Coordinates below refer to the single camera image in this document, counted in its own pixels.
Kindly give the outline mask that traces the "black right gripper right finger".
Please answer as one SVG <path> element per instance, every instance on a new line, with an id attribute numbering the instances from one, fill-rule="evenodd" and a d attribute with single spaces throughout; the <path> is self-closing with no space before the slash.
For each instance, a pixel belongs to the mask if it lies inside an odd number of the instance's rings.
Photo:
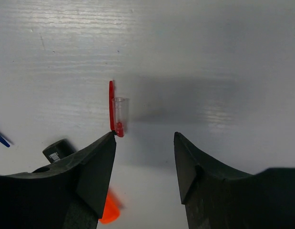
<path id="1" fill-rule="evenodd" d="M 251 175 L 197 148 L 179 132 L 174 156 L 191 229 L 295 229 L 295 168 Z"/>

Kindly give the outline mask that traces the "blue gel pen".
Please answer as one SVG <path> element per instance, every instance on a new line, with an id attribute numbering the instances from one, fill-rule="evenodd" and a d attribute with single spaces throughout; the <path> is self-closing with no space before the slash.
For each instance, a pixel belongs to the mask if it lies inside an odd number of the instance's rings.
<path id="1" fill-rule="evenodd" d="M 2 143 L 6 147 L 10 147 L 11 145 L 13 145 L 13 142 L 1 132 L 0 132 L 0 143 Z"/>

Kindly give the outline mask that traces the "red pen cap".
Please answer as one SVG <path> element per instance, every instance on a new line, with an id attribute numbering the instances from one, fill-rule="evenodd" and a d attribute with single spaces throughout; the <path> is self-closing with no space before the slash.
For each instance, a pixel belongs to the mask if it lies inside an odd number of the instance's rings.
<path id="1" fill-rule="evenodd" d="M 128 131 L 129 99 L 115 96 L 114 80 L 109 81 L 109 120 L 110 129 L 124 137 Z"/>

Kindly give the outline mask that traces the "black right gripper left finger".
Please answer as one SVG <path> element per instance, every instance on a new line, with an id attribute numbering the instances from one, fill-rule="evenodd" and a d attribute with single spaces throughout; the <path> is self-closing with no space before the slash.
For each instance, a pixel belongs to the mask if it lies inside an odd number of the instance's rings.
<path id="1" fill-rule="evenodd" d="M 103 216 L 115 133 L 28 173 L 0 175 L 0 229 L 94 229 Z"/>

